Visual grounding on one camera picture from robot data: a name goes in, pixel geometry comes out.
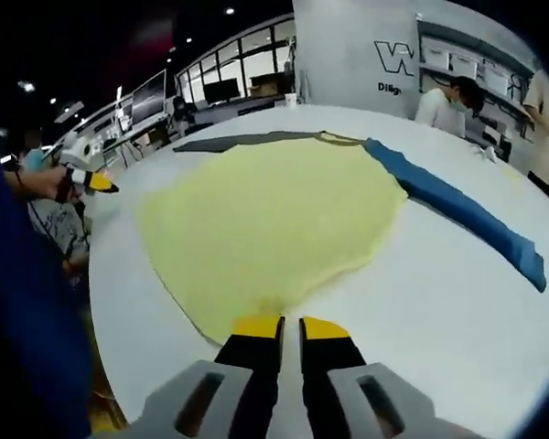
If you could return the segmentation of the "person's left hand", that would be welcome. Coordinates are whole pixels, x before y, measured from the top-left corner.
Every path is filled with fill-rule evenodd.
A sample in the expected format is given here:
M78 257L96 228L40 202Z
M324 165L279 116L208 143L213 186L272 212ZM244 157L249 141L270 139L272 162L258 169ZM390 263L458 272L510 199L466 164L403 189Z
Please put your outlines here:
M57 166L43 172L46 183L47 198L59 204L66 203L76 198L79 192L72 180L72 169L65 166Z

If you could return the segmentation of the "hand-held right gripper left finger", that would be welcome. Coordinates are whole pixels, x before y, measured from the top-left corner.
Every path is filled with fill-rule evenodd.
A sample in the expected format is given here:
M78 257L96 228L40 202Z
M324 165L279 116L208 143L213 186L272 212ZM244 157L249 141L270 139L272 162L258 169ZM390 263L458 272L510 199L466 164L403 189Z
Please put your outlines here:
M285 318L247 316L213 361L198 360L154 391L136 438L265 438L278 398Z

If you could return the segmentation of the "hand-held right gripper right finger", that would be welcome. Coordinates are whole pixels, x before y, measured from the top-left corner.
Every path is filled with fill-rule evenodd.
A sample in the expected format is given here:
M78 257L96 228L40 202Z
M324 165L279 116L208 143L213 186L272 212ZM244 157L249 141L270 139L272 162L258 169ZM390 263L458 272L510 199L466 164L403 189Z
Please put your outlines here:
M438 438L434 404L382 363L368 364L346 329L299 320L303 402L316 438Z

